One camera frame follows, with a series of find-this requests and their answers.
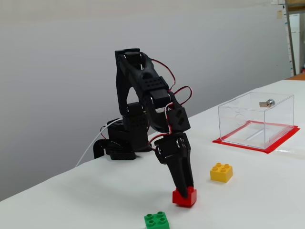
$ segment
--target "lego stud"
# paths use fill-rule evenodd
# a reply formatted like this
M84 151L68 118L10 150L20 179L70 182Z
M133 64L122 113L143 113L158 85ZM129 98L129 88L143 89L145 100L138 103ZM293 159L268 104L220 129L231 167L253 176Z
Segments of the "lego stud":
M164 223L165 223L165 219L164 219L164 218L161 218L161 219L160 219L160 223L161 223L161 224L164 224Z
M147 225L149 227L152 227L153 225L155 225L155 222L153 220L149 220Z
M159 217L159 218L163 217L163 215L164 215L164 213L161 212L161 211L159 211L159 212L157 213L157 217Z
M147 217L147 219L152 219L153 215L152 214L147 214L146 217Z

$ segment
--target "white cable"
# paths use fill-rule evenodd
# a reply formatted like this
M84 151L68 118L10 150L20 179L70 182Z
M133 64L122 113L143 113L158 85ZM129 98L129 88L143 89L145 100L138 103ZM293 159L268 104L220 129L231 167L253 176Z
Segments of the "white cable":
M118 121L120 121L120 120L122 120L122 119L120 118L120 119L117 119L117 120L115 120L115 121L109 123L108 125L106 125L106 126L99 132L99 134L95 137L95 139L91 142L91 144L88 146L88 148L86 149L86 151L83 153L83 155L81 156L80 160L78 161L78 163L76 164L75 167L77 167L77 166L80 164L82 158L85 156L85 154L86 154L86 152L88 151L88 149L90 148L90 146L91 146L91 145L95 142L95 140L101 135L101 133L103 133L103 131L104 131L105 129L107 129L110 125L112 125L112 124L114 124L114 123L116 123L116 122L118 122Z
M165 106L165 108L164 108L165 118L166 118L166 120L168 121L168 130L169 130L169 134L172 133L172 128L171 128L170 121L168 120L168 117L167 117L167 113L166 113L166 112L167 112L167 107L168 107L169 105L171 105L171 104L173 104L173 103L167 104L167 105Z

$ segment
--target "yellow lego brick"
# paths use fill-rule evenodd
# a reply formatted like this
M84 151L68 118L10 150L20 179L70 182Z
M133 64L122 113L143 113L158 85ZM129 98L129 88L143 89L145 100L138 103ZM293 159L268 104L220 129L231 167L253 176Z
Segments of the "yellow lego brick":
M211 180L220 181L227 183L229 179L233 176L232 166L221 163L217 163L210 171Z

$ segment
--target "red lego brick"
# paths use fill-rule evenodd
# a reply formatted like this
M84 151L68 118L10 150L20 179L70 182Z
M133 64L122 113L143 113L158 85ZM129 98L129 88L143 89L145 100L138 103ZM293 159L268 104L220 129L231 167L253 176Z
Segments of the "red lego brick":
M197 200L197 190L194 187L187 188L188 197L185 199L183 198L178 190L176 189L173 192L173 203L178 204L181 207L191 207Z

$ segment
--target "white wall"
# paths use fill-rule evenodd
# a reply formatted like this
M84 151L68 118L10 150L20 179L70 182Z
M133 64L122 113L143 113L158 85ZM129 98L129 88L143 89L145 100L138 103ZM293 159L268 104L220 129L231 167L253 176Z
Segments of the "white wall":
M0 0L0 200L73 168L120 116L117 49L139 47L190 85L189 116L290 76L269 0L108 2Z

